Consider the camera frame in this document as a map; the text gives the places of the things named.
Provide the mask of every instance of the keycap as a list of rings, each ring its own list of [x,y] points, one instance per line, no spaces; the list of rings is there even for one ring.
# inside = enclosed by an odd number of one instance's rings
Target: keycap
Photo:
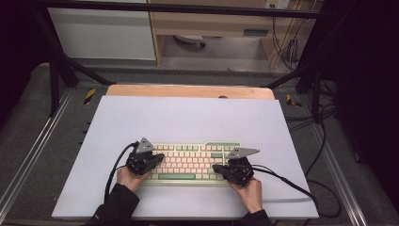
[[[192,173],[158,173],[159,180],[194,180],[196,174]]]

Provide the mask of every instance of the electrical cable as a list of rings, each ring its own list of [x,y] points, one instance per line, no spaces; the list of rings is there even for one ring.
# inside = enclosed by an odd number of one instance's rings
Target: electrical cable
[[[108,199],[108,196],[109,196],[109,189],[110,189],[110,187],[111,187],[112,178],[114,178],[115,171],[117,171],[118,169],[124,167],[124,165],[123,165],[123,166],[117,168],[117,165],[118,165],[118,163],[120,162],[120,159],[123,157],[123,155],[126,153],[126,151],[127,151],[129,148],[131,148],[131,147],[136,148],[137,146],[138,146],[138,142],[131,143],[131,144],[129,144],[128,146],[126,146],[126,148],[124,148],[123,151],[120,153],[120,156],[118,157],[117,162],[116,162],[115,165],[114,165],[114,168],[112,168],[111,173],[109,174],[108,181],[106,182],[105,193],[104,193],[104,203],[105,203],[106,200]]]
[[[326,214],[326,213],[322,213],[322,212],[320,212],[320,211],[318,210],[318,208],[317,208],[317,213],[318,213],[321,217],[324,217],[324,218],[336,218],[337,216],[339,216],[339,215],[341,214],[341,212],[342,212],[341,203],[339,202],[338,196],[335,194],[335,192],[334,192],[331,188],[329,188],[329,187],[326,186],[326,185],[323,185],[323,184],[320,183],[320,182],[316,182],[316,181],[313,181],[313,180],[309,180],[309,179],[308,179],[308,175],[309,175],[310,171],[312,170],[312,168],[314,167],[314,165],[315,165],[315,163],[317,162],[317,160],[319,159],[319,157],[320,157],[320,155],[321,155],[321,153],[322,153],[322,151],[324,150],[324,147],[325,147],[325,145],[326,145],[327,133],[326,133],[326,127],[325,127],[325,125],[324,125],[324,119],[326,119],[326,118],[328,118],[328,117],[330,117],[330,116],[336,114],[336,108],[335,108],[335,106],[332,107],[332,108],[330,108],[330,109],[327,109],[328,107],[330,107],[330,106],[332,106],[332,105],[333,105],[333,103],[330,103],[330,104],[328,104],[328,105],[323,106],[323,108],[322,108],[322,110],[321,110],[321,113],[319,114],[320,125],[321,125],[322,131],[323,131],[322,144],[321,144],[321,148],[320,148],[320,150],[318,151],[317,155],[314,157],[314,159],[312,160],[310,166],[308,167],[308,169],[307,169],[306,172],[305,172],[305,177],[307,178],[307,182],[308,182],[308,183],[313,183],[313,184],[316,184],[316,185],[319,185],[319,186],[325,188],[328,192],[330,192],[330,193],[334,196],[335,200],[337,201],[338,210],[337,210],[336,213],[334,213],[334,214],[332,214],[332,215],[328,215],[328,214]],[[314,117],[285,117],[285,120],[286,120],[287,122],[290,122],[290,121],[304,121],[303,123],[297,125],[296,127],[291,128],[291,129],[290,129],[290,132],[293,132],[294,130],[303,128],[304,126],[309,125],[309,124],[312,124],[312,123],[315,122],[315,121],[314,121]],[[304,225],[308,225],[310,221],[311,221],[311,219],[307,219],[307,220],[305,221]]]
[[[254,168],[253,166],[251,167],[251,169],[252,169],[252,170],[257,170],[257,171],[260,171],[260,172],[264,172],[264,173],[270,174],[270,175],[272,175],[272,176],[275,176],[275,177],[281,179],[281,181],[284,182],[285,184],[287,184],[288,186],[293,187],[294,189],[296,189],[296,190],[302,192],[303,194],[305,194],[305,195],[307,195],[309,198],[311,198],[311,199],[313,200],[315,206],[316,206],[316,209],[318,208],[319,204],[318,204],[318,201],[317,201],[316,197],[314,197],[309,191],[307,191],[307,190],[303,189],[302,187],[297,186],[296,184],[292,183],[292,182],[291,182],[290,180],[288,180],[287,178],[282,177],[282,176],[276,174],[276,173],[273,172],[273,171],[264,170],[264,169],[258,169],[258,168]]]
[[[325,111],[326,107],[328,107],[329,105],[325,105],[322,109],[322,115],[323,112]],[[311,169],[314,167],[314,165],[316,164],[317,160],[319,159],[320,155],[322,154],[324,147],[326,145],[326,127],[324,126],[324,121],[323,118],[320,119],[320,125],[322,126],[322,131],[323,131],[323,139],[322,139],[322,145],[320,147],[319,152],[317,153],[316,157],[313,159],[313,161],[311,162],[311,165],[308,167],[308,169],[305,172],[305,177],[308,177],[309,172],[311,172]]]
[[[307,182],[308,182],[308,183],[313,183],[313,184],[316,184],[316,185],[319,185],[319,186],[322,186],[322,187],[325,188],[327,191],[329,191],[329,192],[334,196],[335,200],[337,201],[337,206],[338,206],[337,213],[335,213],[335,214],[333,214],[333,215],[328,215],[328,214],[324,214],[324,213],[321,213],[320,211],[318,211],[319,215],[322,216],[322,217],[324,217],[324,218],[336,218],[337,216],[339,216],[339,215],[341,214],[341,212],[343,211],[343,208],[341,207],[341,204],[340,204],[340,202],[339,202],[339,198],[338,198],[338,196],[335,194],[335,192],[334,192],[331,188],[329,188],[329,187],[326,186],[326,185],[323,185],[323,184],[320,183],[320,182],[313,181],[313,180],[307,180]]]

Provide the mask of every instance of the green keycap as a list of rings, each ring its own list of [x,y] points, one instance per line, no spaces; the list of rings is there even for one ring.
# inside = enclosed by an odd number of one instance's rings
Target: green keycap
[[[192,173],[160,173],[159,180],[195,180],[196,174]]]
[[[223,156],[223,153],[211,153],[211,157],[213,158],[221,158]]]

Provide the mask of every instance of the keyboard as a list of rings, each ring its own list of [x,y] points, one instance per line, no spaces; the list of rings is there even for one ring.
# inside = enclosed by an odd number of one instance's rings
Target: keyboard
[[[228,163],[226,155],[239,142],[153,143],[154,154],[163,153],[163,161],[151,171],[144,186],[227,186],[221,174],[216,174],[213,164]]]

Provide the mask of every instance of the white table surface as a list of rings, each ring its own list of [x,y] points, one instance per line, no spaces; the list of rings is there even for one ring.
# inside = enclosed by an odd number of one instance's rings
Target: white table surface
[[[266,166],[309,190],[279,101],[104,96],[53,217],[90,218],[104,200],[121,151],[142,137],[152,143],[240,141],[242,147],[261,150],[248,157],[252,165]],[[263,208],[269,217],[318,218],[306,195],[268,174],[256,171],[255,177],[263,182]],[[229,187],[145,186],[137,196],[136,219],[234,219],[246,213]]]

